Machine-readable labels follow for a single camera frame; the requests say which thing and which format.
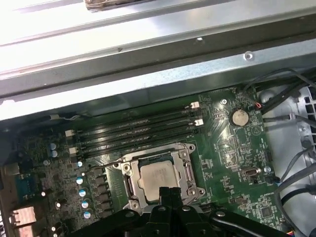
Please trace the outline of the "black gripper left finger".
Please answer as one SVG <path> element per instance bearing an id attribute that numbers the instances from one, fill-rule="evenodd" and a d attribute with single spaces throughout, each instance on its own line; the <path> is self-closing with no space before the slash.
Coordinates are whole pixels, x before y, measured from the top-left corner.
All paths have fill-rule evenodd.
<path id="1" fill-rule="evenodd" d="M 159 204 L 139 214 L 123 209 L 72 233 L 73 237 L 168 237 L 171 223 L 170 188 L 159 189 Z"/>

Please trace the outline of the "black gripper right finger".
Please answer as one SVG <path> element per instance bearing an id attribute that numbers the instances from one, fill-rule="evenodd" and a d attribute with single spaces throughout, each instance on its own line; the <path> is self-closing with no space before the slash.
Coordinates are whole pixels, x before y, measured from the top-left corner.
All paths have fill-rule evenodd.
<path id="1" fill-rule="evenodd" d="M 180 188 L 170 189 L 172 207 L 180 224 L 182 237 L 283 237 L 284 232 L 249 218 L 215 209 L 206 215 L 184 205 Z"/>

